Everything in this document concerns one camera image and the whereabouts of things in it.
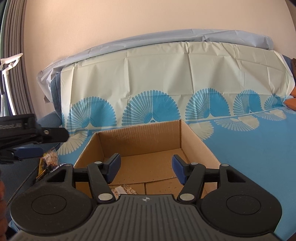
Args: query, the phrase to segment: curtain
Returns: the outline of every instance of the curtain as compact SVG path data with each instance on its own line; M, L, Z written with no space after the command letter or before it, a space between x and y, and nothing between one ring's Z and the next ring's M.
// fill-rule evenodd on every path
M5 10L5 6L6 6L6 2L7 2L7 0L0 1L0 19L1 19L1 23L5 22L5 19L3 18L3 16L4 16L4 10ZM3 52L1 51L2 46L3 46L3 42L0 41L0 58L3 58ZM0 95L1 95L0 116L7 116L7 115L9 115L9 112L8 112L7 100L6 100L6 95L5 95L5 86L3 85L2 73L0 72L0 74L1 74L1 77L0 77Z
M5 3L0 33L0 57L7 58L23 53L23 26L25 17L26 0L2 0ZM5 106L5 115L11 115L13 109L15 114L34 113L30 92L28 88L24 56L16 67L8 74L8 88L11 101L6 96L2 97Z

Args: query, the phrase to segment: fan pattern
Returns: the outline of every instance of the fan pattern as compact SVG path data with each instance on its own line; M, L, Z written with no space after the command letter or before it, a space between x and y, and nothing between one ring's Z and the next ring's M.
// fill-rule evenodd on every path
M253 90L239 93L233 103L232 117L225 98L215 89L206 88L197 91L190 98L186 109L185 119L191 129L201 140L206 140L214 134L214 123L232 131L251 131L259 127L257 117L282 121L286 114L296 114L295 111L283 107L283 98L273 94L261 107L260 96ZM215 120L204 121L208 117L219 117ZM174 121L181 118L176 102L168 94L150 90L144 91L129 101L123 116L122 126L146 124L162 121ZM116 115L111 104L99 97L84 98L74 104L65 123L62 113L61 127L67 127L70 137L58 150L59 155L66 155L77 150L88 137L100 129L92 127L116 127Z
M218 125L233 131L250 131L259 126L259 121L252 115L239 116L238 118L225 118L215 120Z
M198 120L213 117L230 116L229 106L224 97L215 89L207 88L196 92L186 106L186 120Z
M263 119L271 120L271 121L282 121L287 117L285 113L280 109L275 109L275 110L271 110L263 113L257 113L256 116L261 117Z
M270 96L264 103L265 110L271 110L274 108L282 107L283 106L283 99L276 94Z
M75 134L70 134L68 141L63 143L58 149L58 155L66 155L77 150L87 138L87 131L78 131Z
M176 102L161 91L144 91L133 97L124 110L122 125L179 120Z
M189 126L202 140L208 139L214 133L214 127L210 121L192 123Z
M113 107L99 97L88 97L71 107L67 129L84 129L89 124L93 127L116 126L116 117Z
M253 90L244 90L234 100L233 113L243 115L262 111L260 96Z

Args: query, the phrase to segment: cardboard box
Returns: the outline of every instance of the cardboard box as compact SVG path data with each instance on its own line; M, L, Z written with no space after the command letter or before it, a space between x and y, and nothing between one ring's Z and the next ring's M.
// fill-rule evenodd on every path
M138 194L173 194L182 189L172 169L172 156L178 154L187 163L198 162L207 168L219 168L219 161L201 139L182 120L132 126L95 133L74 167L105 161L114 153L121 155L121 168L111 188L130 185ZM91 197L88 183L76 188ZM205 183L203 196L216 189Z

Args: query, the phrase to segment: ribbed grip surface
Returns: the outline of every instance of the ribbed grip surface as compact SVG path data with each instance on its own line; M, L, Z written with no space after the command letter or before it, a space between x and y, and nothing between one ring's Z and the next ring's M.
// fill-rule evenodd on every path
M171 195L121 195L99 205L92 217L69 233L38 237L19 232L12 241L276 241L274 235L239 238L215 230L193 205L177 203Z

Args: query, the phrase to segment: metal screw head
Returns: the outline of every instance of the metal screw head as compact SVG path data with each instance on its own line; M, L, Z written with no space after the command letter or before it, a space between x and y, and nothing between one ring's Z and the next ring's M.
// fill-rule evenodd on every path
M109 201L113 198L113 196L110 193L102 193L98 196L98 198L102 201Z
M180 199L183 201L191 201L194 199L194 196L190 193L183 193L180 195Z

